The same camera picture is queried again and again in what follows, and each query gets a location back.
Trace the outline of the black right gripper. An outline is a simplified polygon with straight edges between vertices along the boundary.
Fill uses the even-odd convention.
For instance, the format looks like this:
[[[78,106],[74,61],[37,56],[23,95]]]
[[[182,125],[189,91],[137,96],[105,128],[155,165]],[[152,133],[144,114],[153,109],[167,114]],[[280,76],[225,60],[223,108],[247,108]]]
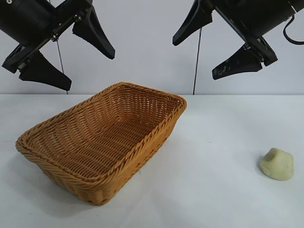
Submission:
[[[244,45],[212,70],[218,80],[227,76],[258,72],[261,63],[277,61],[263,36],[304,9],[302,0],[195,0],[181,27],[172,37],[179,45],[195,31],[212,22],[214,9],[244,40]]]

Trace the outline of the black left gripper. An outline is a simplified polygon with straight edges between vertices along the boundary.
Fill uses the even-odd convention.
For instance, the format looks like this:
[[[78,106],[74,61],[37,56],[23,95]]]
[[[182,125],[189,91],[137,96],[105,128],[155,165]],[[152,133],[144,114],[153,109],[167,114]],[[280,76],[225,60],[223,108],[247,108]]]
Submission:
[[[2,64],[3,68],[15,73],[31,58],[20,70],[20,80],[69,91],[72,80],[56,69],[39,50],[49,41],[56,41],[73,23],[74,35],[107,58],[114,59],[115,49],[100,25],[91,0],[65,0],[57,7],[47,0],[2,0],[0,29],[18,42]]]

